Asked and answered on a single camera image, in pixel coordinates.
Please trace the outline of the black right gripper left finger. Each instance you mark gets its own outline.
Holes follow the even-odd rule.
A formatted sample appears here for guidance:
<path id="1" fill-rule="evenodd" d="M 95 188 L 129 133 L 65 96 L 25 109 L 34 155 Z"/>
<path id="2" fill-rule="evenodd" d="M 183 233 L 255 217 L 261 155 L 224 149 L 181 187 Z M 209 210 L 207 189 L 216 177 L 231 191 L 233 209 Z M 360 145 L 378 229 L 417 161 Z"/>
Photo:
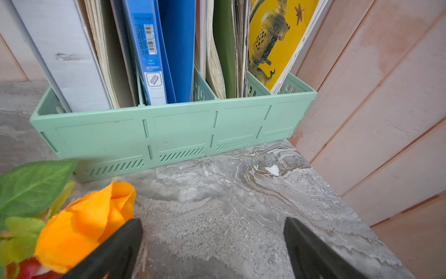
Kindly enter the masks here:
<path id="1" fill-rule="evenodd" d="M 111 235 L 63 279 L 130 279 L 142 243 L 140 219 L 131 219 Z"/>

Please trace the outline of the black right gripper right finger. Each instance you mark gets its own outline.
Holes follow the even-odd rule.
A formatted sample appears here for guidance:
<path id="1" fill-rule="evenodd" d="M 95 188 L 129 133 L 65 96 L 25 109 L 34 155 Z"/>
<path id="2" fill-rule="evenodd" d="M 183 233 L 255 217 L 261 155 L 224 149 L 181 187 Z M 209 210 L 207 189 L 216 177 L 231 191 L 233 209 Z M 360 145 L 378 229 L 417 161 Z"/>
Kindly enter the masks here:
<path id="1" fill-rule="evenodd" d="M 366 278 L 299 220 L 287 217 L 283 235 L 295 278 Z"/>

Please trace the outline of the orange rose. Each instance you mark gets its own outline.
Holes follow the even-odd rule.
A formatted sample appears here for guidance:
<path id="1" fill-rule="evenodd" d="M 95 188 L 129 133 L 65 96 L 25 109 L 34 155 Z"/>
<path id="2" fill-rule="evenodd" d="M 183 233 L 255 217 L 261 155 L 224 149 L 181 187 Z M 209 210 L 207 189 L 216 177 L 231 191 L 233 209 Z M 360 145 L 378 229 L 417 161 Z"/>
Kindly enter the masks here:
<path id="1" fill-rule="evenodd" d="M 134 186 L 113 180 L 72 202 L 40 232 L 35 258 L 53 272 L 67 273 L 134 217 L 135 198 Z"/>

